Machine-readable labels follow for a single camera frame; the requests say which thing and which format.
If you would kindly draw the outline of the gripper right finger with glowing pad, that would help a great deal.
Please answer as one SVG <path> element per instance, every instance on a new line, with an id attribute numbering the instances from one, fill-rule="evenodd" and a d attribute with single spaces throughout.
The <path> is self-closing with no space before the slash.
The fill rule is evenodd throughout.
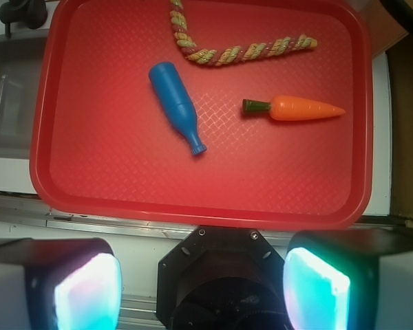
<path id="1" fill-rule="evenodd" d="M 413 229 L 298 232 L 283 290 L 294 329 L 413 329 Z"/>

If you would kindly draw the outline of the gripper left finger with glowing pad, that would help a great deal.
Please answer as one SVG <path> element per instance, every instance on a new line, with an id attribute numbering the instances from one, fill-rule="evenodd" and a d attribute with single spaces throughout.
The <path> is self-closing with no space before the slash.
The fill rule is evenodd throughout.
<path id="1" fill-rule="evenodd" d="M 0 239 L 0 329 L 116 329 L 121 295 L 104 239 Z"/>

